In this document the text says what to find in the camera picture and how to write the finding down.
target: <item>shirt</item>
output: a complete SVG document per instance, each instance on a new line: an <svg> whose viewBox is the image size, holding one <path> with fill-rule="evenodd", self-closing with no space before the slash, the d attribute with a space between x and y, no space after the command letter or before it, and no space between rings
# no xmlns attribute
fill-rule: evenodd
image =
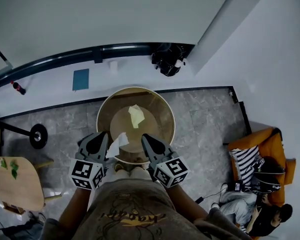
<svg viewBox="0 0 300 240"><path fill-rule="evenodd" d="M105 183L97 192L73 236L58 221L47 219L40 239L250 239L218 209L191 223L176 212L165 189L155 182L120 179Z"/></svg>
<svg viewBox="0 0 300 240"><path fill-rule="evenodd" d="M249 232L250 236L265 237L275 230L275 226L271 225L271 221L275 216L278 206L268 206L263 204L259 216L253 223L252 230Z"/></svg>

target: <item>crumpled paper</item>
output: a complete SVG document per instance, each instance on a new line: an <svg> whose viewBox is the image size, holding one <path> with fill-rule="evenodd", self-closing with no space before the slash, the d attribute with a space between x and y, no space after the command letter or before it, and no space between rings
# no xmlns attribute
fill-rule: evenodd
<svg viewBox="0 0 300 240"><path fill-rule="evenodd" d="M106 158L113 158L119 155L119 147L129 144L127 134L122 132L119 134L118 138L110 145L108 152L106 153Z"/></svg>
<svg viewBox="0 0 300 240"><path fill-rule="evenodd" d="M138 105L133 105L129 107L129 113L131 116L131 122L133 128L139 128L139 124L145 120L144 113Z"/></svg>

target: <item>gray floor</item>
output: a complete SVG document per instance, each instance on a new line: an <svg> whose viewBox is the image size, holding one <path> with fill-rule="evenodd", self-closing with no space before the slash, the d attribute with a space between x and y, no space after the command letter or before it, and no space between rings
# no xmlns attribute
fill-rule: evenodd
<svg viewBox="0 0 300 240"><path fill-rule="evenodd" d="M243 137L246 127L239 104L234 104L228 89L209 89L162 93L175 115L176 132L173 147L191 169L182 182L191 198L219 192L222 183L232 178L230 158L223 142ZM78 150L77 141L96 131L97 113L102 104L92 102L55 108L6 119L5 122L29 130L41 123L46 126L47 145L35 150L24 136L4 131L4 156L23 156L33 164L53 159L54 164L41 168L39 177L46 196L62 192L63 197L47 202L42 212L47 218L59 219L75 188L68 179L70 158ZM209 210L219 195L200 205ZM18 216L0 207L4 227L23 224L27 215Z"/></svg>

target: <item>black stand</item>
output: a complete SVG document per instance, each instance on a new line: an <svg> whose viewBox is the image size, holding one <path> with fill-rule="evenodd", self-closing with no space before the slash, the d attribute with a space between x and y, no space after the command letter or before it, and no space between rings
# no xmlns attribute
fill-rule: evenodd
<svg viewBox="0 0 300 240"><path fill-rule="evenodd" d="M34 125L30 131L27 131L0 121L0 128L29 136L30 143L36 150L42 149L47 144L48 132L42 124L38 123Z"/></svg>

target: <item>table leg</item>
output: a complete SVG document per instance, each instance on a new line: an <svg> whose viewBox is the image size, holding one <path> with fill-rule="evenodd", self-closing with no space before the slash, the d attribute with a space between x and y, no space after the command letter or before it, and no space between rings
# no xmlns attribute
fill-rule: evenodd
<svg viewBox="0 0 300 240"><path fill-rule="evenodd" d="M45 197L44 201L48 202L48 201L51 201L51 200L57 199L57 198L62 198L62 194L56 194L56 195L53 195L53 196Z"/></svg>
<svg viewBox="0 0 300 240"><path fill-rule="evenodd" d="M37 170L41 167L45 167L45 166L48 166L48 165L51 165L53 164L55 161L51 160L51 161L48 161L48 162L43 162L43 163L39 163L39 164L36 164L34 165L33 167Z"/></svg>

